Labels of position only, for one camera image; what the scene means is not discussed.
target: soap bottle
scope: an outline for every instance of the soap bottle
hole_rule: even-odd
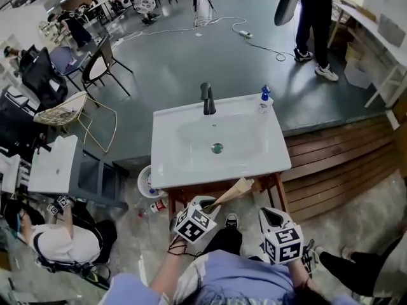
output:
[[[258,111],[261,114],[266,114],[272,108],[273,99],[268,96],[270,92],[271,90],[269,87],[267,87],[267,85],[264,85],[264,87],[261,89],[261,98],[258,107]]]

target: blue shirt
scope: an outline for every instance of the blue shirt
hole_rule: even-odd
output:
[[[180,277],[174,296],[176,303],[197,289],[198,277],[202,282],[198,299],[204,304],[208,303],[208,298],[212,300],[209,304],[213,305],[282,304],[283,297],[294,292],[287,266],[271,266],[218,250],[199,257]],[[144,286],[137,277],[119,274],[113,278],[111,288],[101,304],[162,305],[168,304],[168,300]],[[332,304],[357,305],[347,295],[335,298]]]

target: wooden spatula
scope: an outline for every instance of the wooden spatula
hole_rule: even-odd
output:
[[[245,194],[252,188],[253,183],[254,180],[246,180],[244,177],[242,177],[236,182],[234,186],[223,193],[213,204],[203,208],[203,212],[205,212],[206,214],[210,214],[213,209],[217,207],[217,205],[238,198],[242,194]]]

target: shoe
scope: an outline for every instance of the shoe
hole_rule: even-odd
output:
[[[160,14],[158,14],[158,13],[150,13],[150,14],[148,14],[148,18],[151,20],[151,19],[156,19],[156,18],[160,18],[161,17],[161,15]]]
[[[294,59],[298,62],[309,61],[312,60],[312,58],[314,57],[314,54],[312,54],[311,52],[307,51],[305,54],[302,54],[297,48],[294,49],[294,54]]]
[[[338,81],[339,80],[338,75],[335,72],[332,71],[331,66],[329,64],[326,66],[326,68],[322,68],[320,65],[318,65],[315,68],[315,73],[322,76],[322,77],[325,77],[326,79],[328,79],[330,81]]]
[[[154,19],[142,19],[141,21],[144,23],[145,26],[150,26],[157,23],[157,21]]]
[[[224,222],[225,227],[233,226],[234,228],[238,228],[238,219],[237,219],[237,214],[235,213],[229,213],[228,217],[226,218],[226,221]]]
[[[325,252],[325,249],[323,247],[316,247],[315,248],[315,253],[320,257],[321,253]]]
[[[352,256],[352,254],[353,254],[354,252],[355,252],[355,251],[351,250],[350,248],[344,247],[344,248],[342,249],[342,251],[341,251],[341,258],[353,262],[351,256]]]

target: sink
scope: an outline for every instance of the sink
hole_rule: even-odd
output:
[[[291,168],[274,110],[260,114],[259,94],[154,112],[151,186],[155,189],[252,177]]]

